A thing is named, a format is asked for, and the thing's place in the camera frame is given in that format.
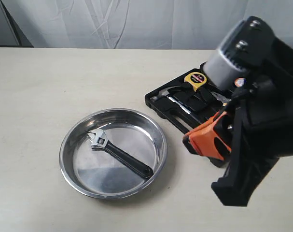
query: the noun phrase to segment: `bowl rim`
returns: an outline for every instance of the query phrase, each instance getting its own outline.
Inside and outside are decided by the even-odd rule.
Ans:
[[[113,195],[104,195],[104,194],[98,194],[98,193],[94,193],[91,192],[89,190],[86,190],[80,186],[78,186],[68,175],[65,166],[64,166],[64,146],[65,143],[68,139],[68,137],[70,136],[70,134],[72,133],[72,131],[81,123],[83,123],[84,121],[88,120],[90,117],[93,117],[95,115],[99,115],[105,112],[110,112],[110,111],[127,111],[127,112],[131,112],[131,113],[135,113],[138,114],[142,117],[144,117],[145,119],[147,119],[148,121],[150,121],[152,124],[154,124],[154,126],[157,128],[158,132],[160,133],[162,139],[163,139],[163,161],[159,164],[156,172],[154,172],[153,176],[148,179],[147,181],[145,181],[142,185],[140,185],[135,191],[131,192],[131,191],[127,191],[125,193],[121,193],[121,194],[113,194]],[[83,195],[89,196],[89,197],[93,197],[93,198],[98,198],[98,199],[121,199],[121,198],[125,198],[128,196],[131,196],[133,194],[136,194],[138,192],[140,192],[141,190],[143,190],[144,188],[146,188],[147,186],[149,186],[154,179],[159,175],[159,173],[161,172],[161,170],[163,169],[165,163],[166,163],[166,159],[167,159],[167,140],[165,137],[165,134],[163,132],[163,130],[161,129],[161,127],[159,126],[159,124],[157,122],[155,122],[152,118],[150,118],[149,116],[147,116],[144,113],[141,113],[139,111],[136,110],[132,110],[132,109],[126,109],[126,108],[110,108],[110,109],[105,109],[105,110],[100,110],[97,112],[94,112],[86,117],[84,117],[83,119],[81,119],[79,122],[77,122],[66,134],[65,138],[63,139],[61,146],[60,146],[60,150],[59,150],[59,166],[60,166],[60,170],[62,172],[62,175],[64,176],[66,182],[73,187],[75,190],[77,190],[78,192],[80,192]]]

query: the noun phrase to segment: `hammer head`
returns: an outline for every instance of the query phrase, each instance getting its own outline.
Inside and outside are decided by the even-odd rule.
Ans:
[[[161,98],[166,97],[167,95],[169,95],[170,94],[169,90],[172,91],[172,90],[177,89],[177,88],[180,88],[180,87],[181,86],[171,86],[171,87],[164,88],[164,89],[162,89],[162,90],[160,90],[158,92],[158,95],[157,96],[151,97],[151,100],[155,102],[155,101],[157,101],[157,100],[159,100],[159,99],[161,99]]]

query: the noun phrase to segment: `sticker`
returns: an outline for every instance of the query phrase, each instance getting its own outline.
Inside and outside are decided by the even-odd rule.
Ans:
[[[200,75],[200,74],[198,74],[198,73],[195,73],[195,74],[190,76],[190,80],[192,82],[194,82],[194,83],[202,83],[202,82],[204,82],[205,77]]]
[[[245,84],[245,78],[238,78],[234,81],[236,87],[241,87]]]

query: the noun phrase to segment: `black rubber handle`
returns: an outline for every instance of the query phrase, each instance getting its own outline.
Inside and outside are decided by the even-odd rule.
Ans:
[[[105,150],[118,161],[120,161],[127,168],[132,170],[137,175],[141,176],[144,179],[149,179],[153,176],[153,170],[151,167],[147,166],[145,163],[137,160],[133,156],[124,152],[122,149],[119,149],[113,145],[110,141],[107,142]]]

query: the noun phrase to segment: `wrench jaw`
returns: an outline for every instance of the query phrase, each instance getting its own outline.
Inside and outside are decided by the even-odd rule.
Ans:
[[[102,129],[91,130],[87,133],[87,136],[92,142],[92,149],[104,149],[109,141]]]

